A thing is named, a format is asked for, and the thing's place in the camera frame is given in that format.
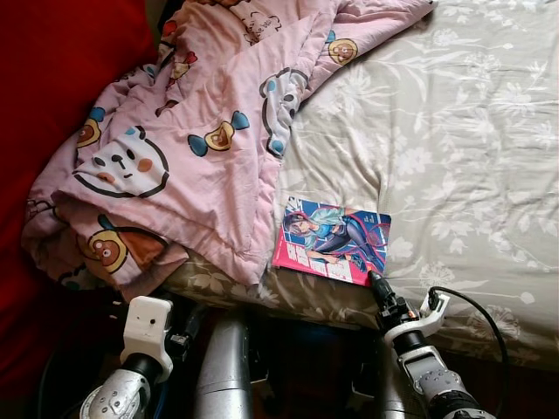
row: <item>cartoon bear face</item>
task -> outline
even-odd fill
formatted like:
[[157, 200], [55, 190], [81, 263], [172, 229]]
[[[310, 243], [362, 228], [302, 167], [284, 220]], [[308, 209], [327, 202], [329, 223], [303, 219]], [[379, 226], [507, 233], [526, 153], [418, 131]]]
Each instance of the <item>cartoon bear face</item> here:
[[169, 165], [145, 130], [130, 128], [73, 172], [86, 188], [105, 196], [152, 196], [165, 188]]
[[346, 65], [357, 56], [357, 45], [351, 39], [338, 39], [330, 43], [328, 54], [335, 63]]
[[113, 240], [96, 240], [92, 247], [103, 266], [111, 266], [120, 258], [121, 248]]
[[260, 95], [266, 98], [262, 120], [269, 135], [267, 148], [277, 157], [286, 150], [293, 117], [299, 109], [307, 82], [307, 75], [287, 67], [260, 85]]

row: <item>black cable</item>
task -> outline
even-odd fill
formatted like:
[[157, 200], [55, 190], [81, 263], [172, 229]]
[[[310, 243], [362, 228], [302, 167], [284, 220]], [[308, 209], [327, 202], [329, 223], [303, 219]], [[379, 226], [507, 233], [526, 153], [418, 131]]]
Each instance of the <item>black cable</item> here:
[[505, 341], [503, 340], [502, 334], [500, 333], [499, 328], [495, 324], [494, 320], [491, 318], [491, 315], [483, 308], [480, 303], [477, 303], [467, 295], [462, 294], [461, 292], [451, 290], [450, 288], [444, 288], [443, 286], [432, 286], [429, 289], [429, 294], [431, 295], [433, 292], [441, 291], [446, 292], [447, 294], [454, 295], [459, 299], [463, 299], [467, 301], [472, 306], [474, 306], [482, 315], [486, 318], [489, 326], [493, 329], [493, 333], [497, 338], [497, 342], [499, 343], [500, 349], [500, 357], [501, 357], [501, 364], [503, 366], [503, 387], [500, 393], [500, 400], [499, 404], [497, 405], [497, 409], [495, 410], [495, 418], [499, 418], [500, 414], [503, 410], [503, 406], [505, 405], [505, 401], [508, 397], [508, 381], [509, 381], [509, 368], [510, 368], [510, 360], [508, 359], [508, 352], [507, 347], [505, 346]]
[[94, 315], [100, 313], [107, 313], [107, 314], [114, 314], [115, 309], [118, 310], [120, 304], [118, 306], [101, 306], [101, 307], [94, 307], [90, 310], [85, 310], [79, 314], [79, 316], [75, 317], [72, 322], [64, 329], [62, 334], [60, 335], [59, 342], [57, 343], [56, 347], [52, 350], [51, 356], [49, 357], [48, 361], [45, 364], [45, 369], [43, 370], [43, 374], [41, 375], [41, 381], [38, 385], [38, 399], [37, 399], [37, 419], [43, 418], [43, 400], [45, 399], [45, 384], [46, 384], [46, 377], [48, 375], [49, 369], [56, 358], [57, 353], [62, 349], [68, 337], [72, 334], [72, 332], [76, 329], [79, 324]]

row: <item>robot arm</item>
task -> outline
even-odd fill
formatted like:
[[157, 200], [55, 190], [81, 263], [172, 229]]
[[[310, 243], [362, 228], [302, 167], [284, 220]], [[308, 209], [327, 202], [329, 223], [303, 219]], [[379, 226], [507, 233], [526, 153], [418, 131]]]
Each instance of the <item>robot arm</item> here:
[[196, 306], [177, 333], [170, 333], [173, 304], [165, 299], [137, 297], [130, 302], [124, 327], [121, 368], [84, 401], [80, 419], [142, 419], [153, 388], [166, 381], [174, 360], [184, 360], [196, 337], [205, 306]]
[[[425, 341], [425, 336], [437, 332], [442, 325], [449, 297], [428, 295], [421, 308], [425, 317], [421, 319], [405, 299], [392, 291], [386, 279], [374, 272], [369, 275], [380, 309], [377, 321], [384, 333], [384, 341], [389, 352], [394, 348], [397, 364], [422, 402], [426, 416], [430, 419], [495, 419], [467, 392], [459, 375], [446, 367], [438, 350]], [[385, 384], [394, 386], [394, 382]], [[385, 390], [383, 418], [409, 417], [406, 406], [410, 404], [404, 402], [405, 395], [399, 396], [396, 390], [392, 390], [394, 388]]]

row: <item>silver metal cylinder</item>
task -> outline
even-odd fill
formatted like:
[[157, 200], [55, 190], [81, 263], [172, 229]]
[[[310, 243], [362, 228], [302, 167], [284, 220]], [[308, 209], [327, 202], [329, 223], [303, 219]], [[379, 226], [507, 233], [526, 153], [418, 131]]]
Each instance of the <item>silver metal cylinder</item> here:
[[382, 356], [381, 385], [378, 397], [381, 419], [424, 419], [424, 410], [407, 377], [397, 365], [396, 353], [386, 347], [382, 338], [377, 342]]
[[221, 319], [198, 377], [195, 419], [251, 419], [248, 327], [239, 312]]

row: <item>beige bedsheet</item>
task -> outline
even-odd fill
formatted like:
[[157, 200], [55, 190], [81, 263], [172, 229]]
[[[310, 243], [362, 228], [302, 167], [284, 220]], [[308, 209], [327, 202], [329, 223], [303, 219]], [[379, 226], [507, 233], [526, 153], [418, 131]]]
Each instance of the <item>beige bedsheet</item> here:
[[[515, 362], [559, 369], [556, 25], [553, 1], [441, 0], [300, 110], [275, 219], [289, 195], [391, 214], [397, 292], [419, 304], [432, 285], [460, 290], [493, 315]], [[287, 270], [247, 289], [193, 255], [166, 286], [217, 306], [375, 325], [368, 290]], [[489, 327], [457, 299], [435, 341], [498, 358]]]

